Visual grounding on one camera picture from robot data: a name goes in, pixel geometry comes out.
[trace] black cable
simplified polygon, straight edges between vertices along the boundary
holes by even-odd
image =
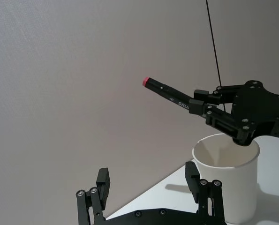
[[[215,44],[214,44],[214,37],[213,37],[212,24],[211,24],[210,13],[209,13],[208,0],[206,0],[206,6],[207,6],[208,19],[209,19],[209,25],[210,25],[210,30],[211,30],[211,37],[212,37],[213,50],[214,50],[214,55],[215,55],[216,68],[218,70],[218,75],[219,75],[219,85],[222,86],[222,81],[221,81],[220,73],[219,73],[218,57],[216,55],[216,48],[215,48]]]

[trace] white table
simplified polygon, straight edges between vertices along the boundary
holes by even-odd
[[[257,211],[246,225],[279,225],[279,139],[263,136],[256,141],[261,151],[258,158]],[[197,204],[187,186],[184,166],[107,219],[135,210],[154,208],[196,212]]]

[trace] screw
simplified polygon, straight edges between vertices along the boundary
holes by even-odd
[[[96,193],[98,190],[96,188],[93,188],[90,192],[91,193]]]
[[[221,183],[220,183],[218,180],[216,180],[216,181],[214,181],[214,185],[215,185],[215,186],[220,186]]]
[[[141,217],[141,215],[142,215],[141,211],[136,211],[136,212],[135,212],[135,216],[136,216],[136,217]]]
[[[206,181],[206,180],[201,180],[200,183],[201,183],[202,185],[206,185],[206,184],[207,184],[207,181]]]
[[[166,214],[166,210],[160,210],[160,215],[164,216]]]
[[[84,194],[83,191],[79,191],[79,192],[78,192],[78,196],[82,196],[83,194]]]

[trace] white paper cup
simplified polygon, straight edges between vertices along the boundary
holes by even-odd
[[[209,182],[222,182],[225,220],[228,223],[245,223],[255,214],[259,152],[255,141],[243,147],[225,134],[206,137],[192,150],[201,177]]]

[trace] cup rim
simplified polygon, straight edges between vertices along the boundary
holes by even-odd
[[[200,160],[198,160],[198,159],[196,158],[196,156],[195,156],[195,147],[197,146],[197,144],[199,144],[199,143],[200,143],[201,141],[203,141],[204,139],[209,138],[209,137],[212,137],[212,136],[216,136],[216,135],[226,135],[226,134],[220,133],[220,134],[214,134],[214,135],[210,135],[210,136],[204,137],[204,138],[202,138],[200,141],[198,141],[198,142],[195,144],[194,148],[192,149],[192,156],[193,156],[194,160],[195,160],[196,162],[198,162],[199,164],[202,164],[203,166],[206,166],[206,167],[208,167],[208,168],[213,168],[213,169],[235,169],[235,168],[240,168],[240,167],[243,167],[243,166],[245,166],[245,165],[247,165],[247,164],[252,163],[255,159],[258,158],[258,156],[259,156],[259,154],[260,154],[260,147],[259,147],[259,144],[258,144],[256,141],[253,140],[252,142],[255,143],[256,146],[257,146],[257,153],[256,153],[256,155],[255,155],[252,159],[250,159],[248,162],[245,162],[244,164],[237,165],[237,166],[217,167],[217,166],[212,166],[212,165],[207,165],[207,164],[205,164],[205,163],[202,163],[202,162],[201,162]]]

